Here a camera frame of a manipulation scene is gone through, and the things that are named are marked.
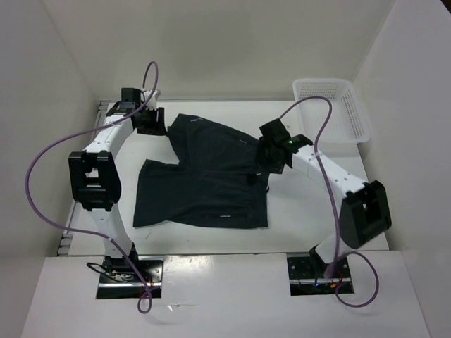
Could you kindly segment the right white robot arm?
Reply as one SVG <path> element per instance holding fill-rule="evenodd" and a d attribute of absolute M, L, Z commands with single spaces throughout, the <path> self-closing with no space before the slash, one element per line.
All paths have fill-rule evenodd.
<path fill-rule="evenodd" d="M 332 194 L 334 233 L 309 252 L 309 269 L 326 276 L 334 262 L 390 229 L 392 220 L 385 187 L 360 179 L 314 148 L 302 134 L 291 136 L 279 119 L 260 127 L 256 162 L 270 173 L 292 168 Z"/>

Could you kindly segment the dark navy shorts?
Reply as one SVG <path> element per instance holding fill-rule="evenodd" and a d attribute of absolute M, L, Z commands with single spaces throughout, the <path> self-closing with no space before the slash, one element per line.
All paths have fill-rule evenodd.
<path fill-rule="evenodd" d="M 164 221 L 241 230 L 268 227 L 269 173 L 254 162 L 257 139 L 185 114 L 173 121 L 168 138 L 179 162 L 144 162 L 135 228 Z"/>

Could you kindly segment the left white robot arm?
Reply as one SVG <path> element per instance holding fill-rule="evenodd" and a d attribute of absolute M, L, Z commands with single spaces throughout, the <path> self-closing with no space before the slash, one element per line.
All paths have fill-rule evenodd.
<path fill-rule="evenodd" d="M 135 245 L 127 235 L 118 202 L 122 185 L 115 158 L 133 133 L 166 135 L 164 109 L 157 104 L 160 91 L 123 88 L 121 100 L 107 110 L 95 138 L 82 151 L 68 157 L 73 198 L 94 220 L 103 234 L 103 269 L 130 282 L 138 278 L 141 265 Z"/>

